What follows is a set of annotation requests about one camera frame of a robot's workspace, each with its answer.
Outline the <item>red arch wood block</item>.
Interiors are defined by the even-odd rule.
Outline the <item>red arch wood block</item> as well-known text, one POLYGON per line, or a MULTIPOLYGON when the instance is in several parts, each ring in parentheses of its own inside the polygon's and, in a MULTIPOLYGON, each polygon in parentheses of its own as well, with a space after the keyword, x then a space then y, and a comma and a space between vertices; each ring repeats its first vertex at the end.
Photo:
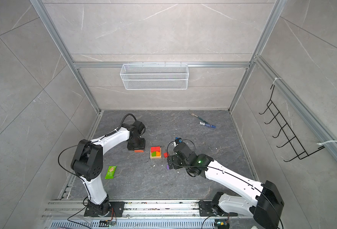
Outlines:
POLYGON ((153 152, 161 152, 161 147, 160 146, 151 147, 150 151, 151 151, 151 153, 153 153, 153 152))

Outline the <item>natural wood block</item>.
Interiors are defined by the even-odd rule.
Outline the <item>natural wood block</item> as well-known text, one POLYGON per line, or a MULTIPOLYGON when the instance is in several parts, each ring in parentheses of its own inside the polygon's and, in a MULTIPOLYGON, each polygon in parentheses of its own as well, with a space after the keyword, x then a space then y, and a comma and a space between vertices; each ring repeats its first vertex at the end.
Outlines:
POLYGON ((158 159, 158 158, 161 158, 161 156, 155 156, 155 157, 152 157, 152 156, 151 156, 151 152, 150 152, 150 158, 151 158, 151 159, 158 159))

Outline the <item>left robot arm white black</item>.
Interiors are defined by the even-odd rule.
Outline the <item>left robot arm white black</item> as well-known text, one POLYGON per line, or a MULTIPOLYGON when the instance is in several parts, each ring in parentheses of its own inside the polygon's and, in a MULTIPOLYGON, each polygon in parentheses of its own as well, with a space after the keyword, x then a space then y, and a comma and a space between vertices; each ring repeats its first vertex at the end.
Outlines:
POLYGON ((136 120, 131 125, 122 123, 112 133, 103 137, 91 141, 83 139, 79 142, 71 169, 82 180, 88 194, 87 208, 95 215, 106 216, 111 209, 100 175, 104 154, 122 142, 127 142, 128 150, 144 150, 146 141, 141 136, 145 130, 145 125, 136 120))

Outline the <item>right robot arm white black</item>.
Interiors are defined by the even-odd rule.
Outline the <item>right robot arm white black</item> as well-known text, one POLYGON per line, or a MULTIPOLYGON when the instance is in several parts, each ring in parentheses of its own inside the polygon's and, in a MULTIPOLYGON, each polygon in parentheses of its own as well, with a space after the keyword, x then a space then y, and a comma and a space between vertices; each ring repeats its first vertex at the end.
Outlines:
POLYGON ((184 139, 176 138, 173 144, 173 154, 165 153, 168 169, 185 169, 191 177, 215 181, 239 195, 236 198, 218 192, 211 201, 211 209, 216 215, 237 213, 253 217, 265 229, 284 228, 281 215, 285 203, 274 183, 252 180, 226 168, 209 155, 198 155, 184 139))

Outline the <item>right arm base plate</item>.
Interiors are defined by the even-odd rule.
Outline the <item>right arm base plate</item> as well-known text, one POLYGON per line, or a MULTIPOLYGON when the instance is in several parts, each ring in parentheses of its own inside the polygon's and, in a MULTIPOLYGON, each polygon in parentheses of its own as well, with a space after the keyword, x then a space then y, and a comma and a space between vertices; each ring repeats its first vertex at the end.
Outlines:
POLYGON ((219 207, 212 207, 211 201, 198 201, 199 205, 199 214, 201 217, 208 217, 208 216, 230 216, 230 217, 237 217, 238 213, 230 212, 225 213, 219 209, 219 207))

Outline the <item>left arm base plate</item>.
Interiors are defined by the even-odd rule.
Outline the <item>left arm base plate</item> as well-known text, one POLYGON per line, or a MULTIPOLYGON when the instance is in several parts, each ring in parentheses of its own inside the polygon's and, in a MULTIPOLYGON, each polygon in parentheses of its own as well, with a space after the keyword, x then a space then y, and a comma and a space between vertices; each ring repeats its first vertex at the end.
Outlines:
POLYGON ((121 217, 124 206, 125 202, 122 201, 103 202, 101 205, 88 203, 84 217, 121 217))

